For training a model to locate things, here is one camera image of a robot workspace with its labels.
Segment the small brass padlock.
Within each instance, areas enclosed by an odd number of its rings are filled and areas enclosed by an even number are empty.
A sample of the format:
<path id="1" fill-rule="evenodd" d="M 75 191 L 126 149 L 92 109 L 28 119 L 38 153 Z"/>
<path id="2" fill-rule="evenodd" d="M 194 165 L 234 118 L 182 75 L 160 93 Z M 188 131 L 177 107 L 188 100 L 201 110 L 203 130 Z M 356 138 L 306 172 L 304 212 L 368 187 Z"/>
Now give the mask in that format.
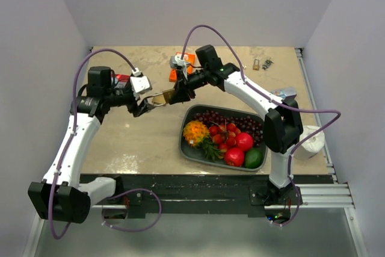
<path id="1" fill-rule="evenodd" d="M 260 61 L 259 61 L 259 59 L 257 59 L 257 58 L 254 59 L 252 69 L 253 70 L 259 70 L 260 69 Z"/>

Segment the black key bunch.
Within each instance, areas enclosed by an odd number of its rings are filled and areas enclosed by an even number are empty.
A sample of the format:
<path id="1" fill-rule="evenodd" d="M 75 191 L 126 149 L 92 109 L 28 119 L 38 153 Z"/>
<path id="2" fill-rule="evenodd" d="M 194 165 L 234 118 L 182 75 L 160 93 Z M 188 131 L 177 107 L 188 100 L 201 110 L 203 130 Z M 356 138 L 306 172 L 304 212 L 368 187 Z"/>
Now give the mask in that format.
<path id="1" fill-rule="evenodd" d="M 262 65 L 262 69 L 267 70 L 273 63 L 271 58 L 267 58 Z"/>

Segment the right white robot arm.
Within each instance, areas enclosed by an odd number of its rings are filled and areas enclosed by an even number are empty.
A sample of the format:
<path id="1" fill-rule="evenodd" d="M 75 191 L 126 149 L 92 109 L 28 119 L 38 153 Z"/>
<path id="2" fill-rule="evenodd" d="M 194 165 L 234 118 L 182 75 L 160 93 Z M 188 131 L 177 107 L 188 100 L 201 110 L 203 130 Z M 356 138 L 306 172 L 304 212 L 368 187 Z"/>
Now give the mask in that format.
<path id="1" fill-rule="evenodd" d="M 195 90 L 210 84 L 237 97 L 263 117 L 263 139 L 271 151 L 268 198 L 276 205 L 282 204 L 289 198 L 288 189 L 292 187 L 292 150 L 303 133 L 297 102 L 268 93 L 247 79 L 233 63 L 223 64 L 212 45 L 198 48 L 196 56 L 201 67 L 192 74 L 187 72 L 188 63 L 183 56 L 170 58 L 177 81 L 168 103 L 190 101 L 196 96 Z"/>

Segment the brass padlock with key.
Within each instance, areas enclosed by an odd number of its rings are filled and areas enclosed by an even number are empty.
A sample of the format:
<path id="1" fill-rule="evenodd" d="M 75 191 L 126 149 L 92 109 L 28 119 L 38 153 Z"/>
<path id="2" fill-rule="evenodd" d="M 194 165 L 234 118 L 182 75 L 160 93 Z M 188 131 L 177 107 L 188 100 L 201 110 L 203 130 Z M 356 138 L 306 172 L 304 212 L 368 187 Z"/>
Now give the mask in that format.
<path id="1" fill-rule="evenodd" d="M 174 95 L 174 89 L 164 90 L 160 93 L 156 93 L 146 97 L 151 107 L 163 107 L 170 103 Z"/>

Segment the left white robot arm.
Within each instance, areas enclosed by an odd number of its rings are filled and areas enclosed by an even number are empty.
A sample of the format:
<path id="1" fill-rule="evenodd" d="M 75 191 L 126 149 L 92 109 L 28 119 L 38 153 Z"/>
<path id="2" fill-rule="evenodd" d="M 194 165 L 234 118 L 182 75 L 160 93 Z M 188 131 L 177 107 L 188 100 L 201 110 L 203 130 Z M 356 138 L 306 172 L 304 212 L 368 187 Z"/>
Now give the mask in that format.
<path id="1" fill-rule="evenodd" d="M 92 139 L 104 117 L 113 107 L 126 106 L 135 117 L 149 110 L 140 95 L 151 91 L 148 77 L 134 70 L 128 80 L 113 82 L 114 72 L 105 66 L 88 70 L 88 83 L 76 96 L 76 108 L 70 111 L 69 124 L 60 149 L 42 181 L 29 185 L 28 196 L 40 218 L 83 223 L 90 208 L 103 200 L 120 203 L 125 196 L 123 181 L 118 176 L 100 176 L 83 184 L 83 163 Z"/>

